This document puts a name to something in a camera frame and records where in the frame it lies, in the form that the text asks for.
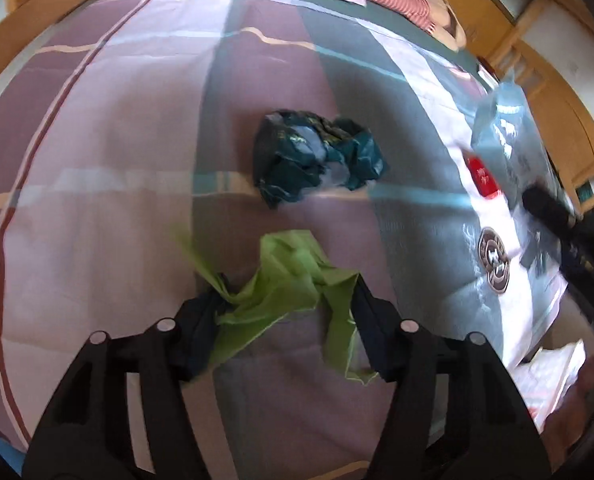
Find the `person right hand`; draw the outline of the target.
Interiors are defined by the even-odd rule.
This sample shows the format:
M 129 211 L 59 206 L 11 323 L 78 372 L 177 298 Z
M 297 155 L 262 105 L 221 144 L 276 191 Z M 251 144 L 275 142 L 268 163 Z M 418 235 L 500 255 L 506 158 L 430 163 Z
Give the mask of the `person right hand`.
M 590 418 L 586 399 L 594 390 L 594 356 L 587 358 L 574 384 L 567 390 L 559 408 L 547 416 L 541 440 L 556 471 L 566 460 L 567 451 L 579 441 Z

